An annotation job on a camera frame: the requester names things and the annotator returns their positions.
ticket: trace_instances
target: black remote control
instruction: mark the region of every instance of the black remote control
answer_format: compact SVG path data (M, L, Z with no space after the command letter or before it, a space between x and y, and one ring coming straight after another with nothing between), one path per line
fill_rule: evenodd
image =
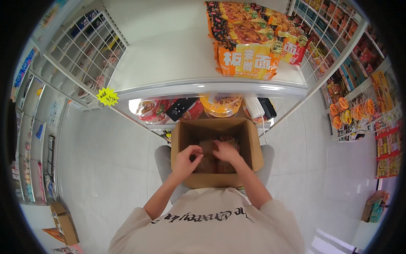
M166 114L173 120L178 120L190 106L197 101L197 98L177 99L166 111Z
M258 100L261 103L261 106L265 111L265 115L268 117L268 119L276 117L274 106L272 106L272 103L268 98L258 98Z

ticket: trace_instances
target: white tiled floor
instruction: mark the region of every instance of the white tiled floor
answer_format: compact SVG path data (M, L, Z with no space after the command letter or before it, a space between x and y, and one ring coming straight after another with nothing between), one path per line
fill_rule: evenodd
M279 115L294 103L274 101ZM276 151L267 189L293 211L306 245L317 228L351 243L376 187L374 137L332 141L323 107L317 93L266 134ZM85 253L105 253L129 213L162 184L153 154L165 144L106 107L84 113L66 109L58 187Z

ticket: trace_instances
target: white t-shirt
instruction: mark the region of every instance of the white t-shirt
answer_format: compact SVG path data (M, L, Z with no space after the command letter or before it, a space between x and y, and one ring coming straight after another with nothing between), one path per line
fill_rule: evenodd
M259 210L235 188L188 191L151 220L135 208L114 235L109 253L304 253L299 227L282 202Z

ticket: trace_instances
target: cardboard box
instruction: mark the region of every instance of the cardboard box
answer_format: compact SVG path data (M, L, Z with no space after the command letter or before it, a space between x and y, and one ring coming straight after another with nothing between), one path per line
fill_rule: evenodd
M63 239L63 242L67 246L72 246L79 243L78 234L76 233L75 226L71 215L65 210L63 205L59 202L53 202L50 204L51 213L54 218L55 227L60 228L63 231L63 234L60 233L60 236Z
M240 154L247 165L254 171L263 167L258 130L253 122L246 118L216 118L182 121L172 131L172 169L177 154L189 145L210 140L219 136L233 136L240 143ZM207 187L241 187L242 183L236 173L205 174L192 173L185 181L190 188Z

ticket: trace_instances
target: orange noodle package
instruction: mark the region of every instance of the orange noodle package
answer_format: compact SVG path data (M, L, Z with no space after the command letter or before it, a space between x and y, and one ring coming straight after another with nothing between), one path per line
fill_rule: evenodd
M214 58L222 75L269 80L280 59L301 62L308 38L292 18L253 3L206 5Z

